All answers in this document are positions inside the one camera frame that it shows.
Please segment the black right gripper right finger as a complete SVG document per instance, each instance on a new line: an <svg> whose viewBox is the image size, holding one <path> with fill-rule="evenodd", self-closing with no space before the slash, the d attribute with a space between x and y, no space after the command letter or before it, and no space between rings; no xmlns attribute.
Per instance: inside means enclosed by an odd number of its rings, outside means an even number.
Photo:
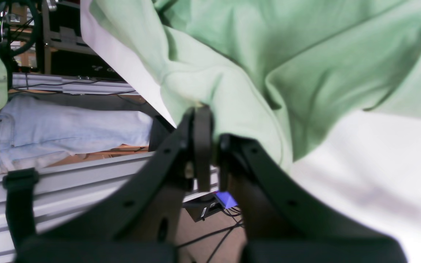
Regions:
<svg viewBox="0 0 421 263"><path fill-rule="evenodd" d="M220 178L241 208L241 263L406 263L399 243L339 213L279 168L262 146L224 134Z"/></svg>

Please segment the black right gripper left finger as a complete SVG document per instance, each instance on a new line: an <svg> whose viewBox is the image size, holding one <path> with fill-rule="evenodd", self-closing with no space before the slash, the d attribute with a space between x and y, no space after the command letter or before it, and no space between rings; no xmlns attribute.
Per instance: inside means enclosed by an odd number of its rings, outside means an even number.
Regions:
<svg viewBox="0 0 421 263"><path fill-rule="evenodd" d="M90 210L30 238L17 263L175 263L185 194L211 189L213 118L189 108L147 163Z"/></svg>

